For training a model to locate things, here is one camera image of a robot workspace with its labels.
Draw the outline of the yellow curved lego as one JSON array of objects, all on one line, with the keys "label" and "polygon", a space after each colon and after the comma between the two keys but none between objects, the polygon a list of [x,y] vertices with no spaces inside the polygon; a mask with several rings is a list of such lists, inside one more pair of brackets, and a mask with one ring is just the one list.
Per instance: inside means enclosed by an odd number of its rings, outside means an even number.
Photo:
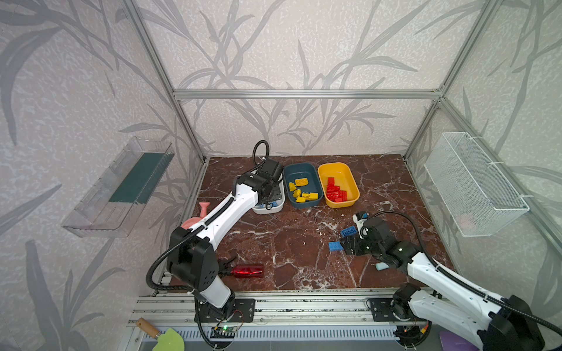
[{"label": "yellow curved lego", "polygon": [[297,179],[294,181],[294,184],[295,184],[297,187],[305,187],[305,186],[307,186],[307,185],[309,184],[309,180],[308,180],[308,178],[297,178]]}]

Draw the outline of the blue lego brick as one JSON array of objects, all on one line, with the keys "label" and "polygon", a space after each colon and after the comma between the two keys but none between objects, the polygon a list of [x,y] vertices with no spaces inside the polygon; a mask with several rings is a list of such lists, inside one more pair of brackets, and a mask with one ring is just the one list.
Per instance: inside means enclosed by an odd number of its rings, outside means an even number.
[{"label": "blue lego brick", "polygon": [[345,228],[344,230],[342,230],[340,232],[341,236],[343,238],[348,237],[350,235],[356,235],[358,233],[357,228],[354,226],[350,226],[348,228]]},{"label": "blue lego brick", "polygon": [[341,252],[343,250],[344,250],[343,245],[339,241],[329,242],[330,252]]}]

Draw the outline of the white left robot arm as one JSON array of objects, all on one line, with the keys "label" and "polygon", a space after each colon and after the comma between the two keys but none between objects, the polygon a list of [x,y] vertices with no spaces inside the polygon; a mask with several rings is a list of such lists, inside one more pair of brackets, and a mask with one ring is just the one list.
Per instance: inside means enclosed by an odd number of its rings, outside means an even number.
[{"label": "white left robot arm", "polygon": [[[255,161],[247,172],[237,176],[231,192],[208,215],[185,229],[176,228],[165,250],[150,266],[146,284],[158,291],[190,291],[196,302],[202,302],[219,319],[234,314],[235,293],[220,278],[216,250],[229,230],[253,207],[272,202],[272,193],[279,187],[283,166],[269,157],[269,142],[260,140],[253,149],[265,146],[265,156]],[[185,285],[162,285],[153,280],[156,269],[166,270]]]}]

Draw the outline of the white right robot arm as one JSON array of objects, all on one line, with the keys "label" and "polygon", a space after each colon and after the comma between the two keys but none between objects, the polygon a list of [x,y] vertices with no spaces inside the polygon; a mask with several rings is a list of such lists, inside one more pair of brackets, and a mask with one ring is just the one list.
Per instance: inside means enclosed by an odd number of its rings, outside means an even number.
[{"label": "white right robot arm", "polygon": [[533,315],[521,298],[504,298],[438,263],[421,238],[416,244],[397,239],[383,215],[356,213],[356,233],[340,243],[346,254],[374,257],[436,291],[431,295],[412,283],[399,288],[390,304],[398,320],[438,324],[479,350],[543,350],[541,327],[561,333],[558,326]]}]

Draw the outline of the white plastic bin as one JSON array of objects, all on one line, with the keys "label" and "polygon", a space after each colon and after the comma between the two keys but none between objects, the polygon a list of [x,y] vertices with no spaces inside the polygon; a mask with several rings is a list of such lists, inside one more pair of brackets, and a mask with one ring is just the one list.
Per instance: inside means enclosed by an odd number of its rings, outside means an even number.
[{"label": "white plastic bin", "polygon": [[258,215],[276,214],[282,211],[285,204],[285,190],[283,183],[279,183],[278,187],[272,191],[272,200],[269,203],[258,204],[252,208],[253,212]]}]

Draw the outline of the dark teal plastic bin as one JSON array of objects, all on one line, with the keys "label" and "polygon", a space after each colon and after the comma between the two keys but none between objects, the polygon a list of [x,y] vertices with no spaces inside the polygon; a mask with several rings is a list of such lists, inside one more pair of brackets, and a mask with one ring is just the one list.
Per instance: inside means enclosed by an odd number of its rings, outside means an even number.
[{"label": "dark teal plastic bin", "polygon": [[320,178],[314,166],[307,162],[288,165],[283,181],[289,203],[295,209],[318,206],[323,199]]}]

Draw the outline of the yellow plastic bin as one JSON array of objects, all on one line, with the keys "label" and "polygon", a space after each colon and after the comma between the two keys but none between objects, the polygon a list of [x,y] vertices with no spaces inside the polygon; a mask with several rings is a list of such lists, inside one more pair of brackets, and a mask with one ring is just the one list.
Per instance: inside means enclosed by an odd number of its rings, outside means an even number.
[{"label": "yellow plastic bin", "polygon": [[320,165],[318,176],[326,204],[330,208],[351,207],[360,198],[359,188],[347,164],[332,162]]}]

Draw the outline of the pink watering can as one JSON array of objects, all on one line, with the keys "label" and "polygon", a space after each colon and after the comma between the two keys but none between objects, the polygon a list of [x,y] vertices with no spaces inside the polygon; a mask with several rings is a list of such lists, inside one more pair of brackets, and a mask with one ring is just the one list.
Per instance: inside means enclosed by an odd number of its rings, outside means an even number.
[{"label": "pink watering can", "polygon": [[209,202],[199,202],[199,206],[201,208],[199,215],[191,217],[190,219],[186,220],[183,224],[181,224],[181,228],[188,230],[193,225],[197,224],[203,218],[205,218],[207,216],[209,205],[210,205]]}]

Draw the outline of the purple object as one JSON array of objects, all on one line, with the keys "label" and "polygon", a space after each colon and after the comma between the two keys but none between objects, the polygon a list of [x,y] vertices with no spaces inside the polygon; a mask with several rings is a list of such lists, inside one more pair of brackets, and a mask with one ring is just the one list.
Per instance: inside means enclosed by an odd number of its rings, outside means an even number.
[{"label": "purple object", "polygon": [[471,342],[449,331],[440,332],[439,338],[443,351],[479,351]]}]

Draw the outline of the green scraper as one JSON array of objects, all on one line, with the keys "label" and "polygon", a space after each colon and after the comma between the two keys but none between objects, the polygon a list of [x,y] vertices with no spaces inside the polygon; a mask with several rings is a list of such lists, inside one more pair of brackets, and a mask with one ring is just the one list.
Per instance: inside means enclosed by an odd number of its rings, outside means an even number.
[{"label": "green scraper", "polygon": [[166,331],[160,331],[144,318],[139,318],[136,321],[136,326],[157,342],[152,349],[153,351],[185,350],[183,337],[172,328],[168,328]]}]

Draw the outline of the clear wall shelf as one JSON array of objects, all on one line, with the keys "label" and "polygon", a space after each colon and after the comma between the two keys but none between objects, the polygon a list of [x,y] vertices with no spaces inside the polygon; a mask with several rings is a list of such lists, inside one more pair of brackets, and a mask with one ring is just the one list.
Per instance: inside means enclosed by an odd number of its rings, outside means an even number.
[{"label": "clear wall shelf", "polygon": [[61,226],[79,238],[126,238],[175,151],[171,142],[132,137]]}]

